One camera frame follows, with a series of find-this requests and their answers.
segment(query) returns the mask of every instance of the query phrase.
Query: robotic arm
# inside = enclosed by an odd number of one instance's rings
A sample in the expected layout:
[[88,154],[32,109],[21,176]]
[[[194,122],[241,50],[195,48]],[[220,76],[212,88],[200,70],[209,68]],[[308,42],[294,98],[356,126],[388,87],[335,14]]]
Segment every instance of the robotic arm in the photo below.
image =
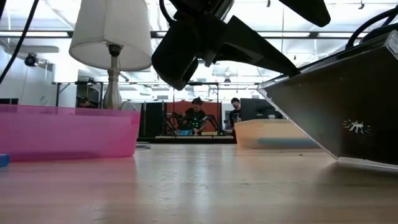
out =
[[[323,0],[280,0],[308,21],[325,26],[330,16]],[[248,63],[286,75],[298,74],[297,67],[268,41],[233,16],[223,19],[233,0],[170,0],[177,8],[172,19],[164,1],[160,9],[170,24],[152,56],[155,71],[166,83],[182,90],[198,67],[198,59],[209,67],[222,60]]]

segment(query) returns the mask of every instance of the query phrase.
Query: white lampshade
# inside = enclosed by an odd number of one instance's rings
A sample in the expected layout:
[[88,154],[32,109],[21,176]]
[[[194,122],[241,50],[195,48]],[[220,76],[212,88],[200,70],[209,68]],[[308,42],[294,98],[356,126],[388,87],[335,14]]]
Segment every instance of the white lampshade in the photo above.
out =
[[151,66],[145,0],[81,0],[69,54],[85,65],[108,69],[111,67],[108,43],[123,47],[120,70],[135,71]]

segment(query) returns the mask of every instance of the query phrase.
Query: wooden table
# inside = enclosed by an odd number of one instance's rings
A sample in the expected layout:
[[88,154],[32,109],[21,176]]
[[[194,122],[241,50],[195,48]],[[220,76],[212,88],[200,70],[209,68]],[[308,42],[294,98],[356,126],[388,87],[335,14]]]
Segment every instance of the wooden table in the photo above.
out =
[[0,169],[0,223],[398,223],[398,175],[316,149],[154,145]]

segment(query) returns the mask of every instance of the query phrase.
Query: white drawing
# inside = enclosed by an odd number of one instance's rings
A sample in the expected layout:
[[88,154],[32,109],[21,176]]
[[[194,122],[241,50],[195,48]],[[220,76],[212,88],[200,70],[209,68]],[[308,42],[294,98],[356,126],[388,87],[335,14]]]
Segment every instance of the white drawing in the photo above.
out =
[[348,128],[348,131],[355,131],[355,133],[367,134],[372,131],[369,125],[364,125],[363,122],[360,123],[357,121],[351,121],[350,119],[347,121],[343,121],[343,127]]

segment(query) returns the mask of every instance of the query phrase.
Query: ceiling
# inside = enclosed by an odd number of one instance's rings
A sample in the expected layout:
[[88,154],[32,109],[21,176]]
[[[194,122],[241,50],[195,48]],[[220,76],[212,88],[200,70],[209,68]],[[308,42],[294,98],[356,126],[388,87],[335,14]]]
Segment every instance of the ceiling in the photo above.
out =
[[[27,0],[7,0],[6,10],[0,22],[0,30],[22,30],[27,15],[30,11],[31,3]],[[159,0],[147,0],[149,8],[150,28],[153,31],[167,31],[167,23],[159,9]],[[362,23],[371,17],[395,7],[398,0],[325,0],[328,7],[331,22],[325,27],[317,27],[299,15],[284,7],[279,1],[271,0],[268,6],[268,0],[235,0],[235,4],[230,10],[226,22],[235,15],[245,22],[249,27],[258,32],[322,32],[324,35],[330,35],[329,39],[268,39],[268,41],[283,54],[285,54],[296,66],[318,60],[332,52],[341,49],[345,45],[347,39],[334,39],[334,35],[341,37],[349,37],[351,34],[327,34],[328,32],[354,32]],[[47,30],[47,31],[71,31],[75,26],[78,11],[80,8],[80,0],[41,0],[34,19],[30,26],[30,31]],[[171,3],[166,1],[166,8],[170,15],[173,15],[175,8]],[[374,24],[367,29],[369,32],[375,27],[381,25],[383,21]],[[12,45],[18,39],[3,39]],[[152,49],[154,50],[161,39],[152,39]],[[70,39],[30,39],[26,38],[25,46],[55,46],[58,53],[42,53],[39,57],[49,60],[53,63],[66,63],[71,60],[68,55]],[[88,68],[79,65],[82,69],[80,75],[88,75],[94,77],[98,81],[106,81],[106,71]],[[124,73],[133,82],[162,82],[158,79],[157,74],[148,69],[146,71]],[[200,65],[194,74],[193,81],[202,82],[223,82],[225,78],[229,78],[232,82],[264,82],[270,78],[274,78],[278,73],[264,70],[261,68],[234,62],[221,62],[212,65],[210,68]],[[138,93],[142,93],[144,89],[150,89],[149,93],[144,93],[145,97],[155,98],[159,95],[169,95],[173,93],[172,89],[164,88],[147,88],[145,86],[123,87],[125,91],[136,93],[126,94],[125,98],[137,98]],[[222,90],[223,96],[236,95],[240,91],[240,95],[247,96],[257,94],[251,90],[254,86],[246,85],[244,87],[235,87],[233,90]],[[181,98],[191,98],[200,96],[201,92],[204,97],[211,98],[213,90],[209,87],[195,87],[195,92],[191,93],[191,88],[178,93]]]

